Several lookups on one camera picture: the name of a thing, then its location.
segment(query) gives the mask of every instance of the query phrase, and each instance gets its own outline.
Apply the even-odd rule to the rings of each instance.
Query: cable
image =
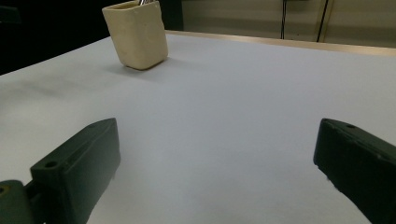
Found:
[[[288,0],[283,0],[283,11],[282,11],[282,27],[280,29],[280,38],[285,39],[285,20],[286,20],[286,4]]]
[[[324,17],[325,17],[325,15],[326,15],[328,3],[329,3],[329,0],[326,0],[326,3],[325,3],[324,8],[323,8],[322,19],[321,19],[321,21],[320,21],[320,26],[319,26],[319,32],[318,32],[317,42],[319,42],[319,40],[320,40],[321,30],[322,30],[322,27],[323,27]]]

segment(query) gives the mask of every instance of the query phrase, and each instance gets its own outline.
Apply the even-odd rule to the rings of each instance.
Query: pen holder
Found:
[[[138,1],[116,4],[102,9],[108,31],[126,66],[145,70],[168,56],[165,30],[158,1],[138,5]]]

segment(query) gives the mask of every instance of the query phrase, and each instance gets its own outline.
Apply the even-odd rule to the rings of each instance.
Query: white table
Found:
[[[111,39],[0,77],[0,180],[116,118],[121,165],[89,223],[368,223],[312,162],[322,118],[396,145],[396,58],[168,35],[123,67]]]

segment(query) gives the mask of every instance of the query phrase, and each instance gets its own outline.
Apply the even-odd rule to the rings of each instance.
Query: beige wall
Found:
[[[331,0],[321,40],[396,48],[395,0]],[[285,38],[316,41],[325,0],[288,0]],[[183,0],[185,30],[280,38],[282,0]]]

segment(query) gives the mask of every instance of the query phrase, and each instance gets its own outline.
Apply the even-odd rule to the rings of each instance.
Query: cup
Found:
[[[102,8],[108,31],[125,66],[149,69],[168,56],[158,1],[139,6],[138,1]]]

